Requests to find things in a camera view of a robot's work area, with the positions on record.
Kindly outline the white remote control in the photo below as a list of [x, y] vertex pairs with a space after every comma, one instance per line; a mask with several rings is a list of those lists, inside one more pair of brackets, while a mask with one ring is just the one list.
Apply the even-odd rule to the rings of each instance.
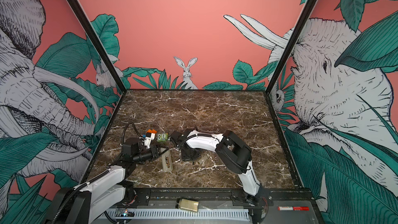
[[161, 148], [161, 159], [162, 159], [162, 170], [164, 172], [172, 172], [173, 165], [172, 165], [172, 157], [170, 151], [166, 148]]

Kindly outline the remote battery cover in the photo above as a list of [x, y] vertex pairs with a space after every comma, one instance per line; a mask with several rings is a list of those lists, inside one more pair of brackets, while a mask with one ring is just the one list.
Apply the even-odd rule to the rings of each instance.
[[205, 165], [205, 162], [208, 160], [208, 156], [203, 156], [202, 158], [200, 158], [198, 161], [197, 161], [197, 164], [198, 165], [200, 165], [200, 166], [204, 166]]

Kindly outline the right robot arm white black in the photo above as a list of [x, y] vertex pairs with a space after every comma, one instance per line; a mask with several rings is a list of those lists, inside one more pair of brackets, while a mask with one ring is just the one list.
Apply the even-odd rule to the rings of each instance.
[[215, 152], [225, 166], [237, 174], [245, 193], [256, 196], [261, 183], [255, 175], [251, 148], [234, 132], [208, 134], [196, 129], [186, 129], [183, 133], [174, 131], [169, 140], [181, 151], [183, 161], [195, 161], [201, 150]]

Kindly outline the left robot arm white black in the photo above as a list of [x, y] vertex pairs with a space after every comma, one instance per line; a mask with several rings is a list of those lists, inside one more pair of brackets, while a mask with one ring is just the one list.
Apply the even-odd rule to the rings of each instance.
[[168, 150], [160, 145], [147, 148], [141, 138], [128, 138], [107, 170], [78, 186], [59, 190], [42, 223], [90, 224], [116, 203], [132, 204], [136, 192], [124, 180], [138, 163], [155, 160]]

